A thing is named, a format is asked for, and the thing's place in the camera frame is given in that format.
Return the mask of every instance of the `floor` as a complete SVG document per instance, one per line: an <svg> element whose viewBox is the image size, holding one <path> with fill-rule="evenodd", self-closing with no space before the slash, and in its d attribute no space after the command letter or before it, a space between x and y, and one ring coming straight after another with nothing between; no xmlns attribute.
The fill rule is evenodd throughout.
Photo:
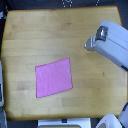
<svg viewBox="0 0 128 128"><path fill-rule="evenodd" d="M85 7L85 6L92 6L90 0L90 4L81 3L81 1L76 0L75 5L71 5L72 7ZM121 15L122 25L124 28L128 29L128 0L103 0L104 2L99 2L97 6L108 6L108 5L117 5L119 9L119 13ZM59 5L56 4L56 8L63 8L65 5ZM2 44L2 35L4 31L4 24L6 21L6 14L7 14L7 8L6 5L3 4L3 2L0 2L0 45ZM91 126L92 128L95 128L97 123L99 122L99 118L92 118L91 119ZM8 128L36 128L38 121L8 121Z"/></svg>

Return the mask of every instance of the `pink cloth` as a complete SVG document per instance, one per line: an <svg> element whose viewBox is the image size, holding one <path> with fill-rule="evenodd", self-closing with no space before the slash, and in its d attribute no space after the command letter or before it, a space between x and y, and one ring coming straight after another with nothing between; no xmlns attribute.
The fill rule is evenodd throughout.
<svg viewBox="0 0 128 128"><path fill-rule="evenodd" d="M45 97L72 88L70 59L36 67L36 97Z"/></svg>

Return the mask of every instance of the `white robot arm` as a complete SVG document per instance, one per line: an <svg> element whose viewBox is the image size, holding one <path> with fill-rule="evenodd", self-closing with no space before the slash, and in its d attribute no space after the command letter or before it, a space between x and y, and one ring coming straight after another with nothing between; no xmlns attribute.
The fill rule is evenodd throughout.
<svg viewBox="0 0 128 128"><path fill-rule="evenodd" d="M112 21L102 21L85 48L97 51L128 72L128 31Z"/></svg>

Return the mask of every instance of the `wooden table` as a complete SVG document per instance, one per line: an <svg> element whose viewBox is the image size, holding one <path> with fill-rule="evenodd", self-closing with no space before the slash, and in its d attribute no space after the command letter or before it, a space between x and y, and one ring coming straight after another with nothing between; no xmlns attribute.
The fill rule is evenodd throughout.
<svg viewBox="0 0 128 128"><path fill-rule="evenodd" d="M121 24L116 7L8 13L1 55L8 119L119 115L127 101L126 72L84 49L102 20ZM35 66L68 57L73 89L37 99Z"/></svg>

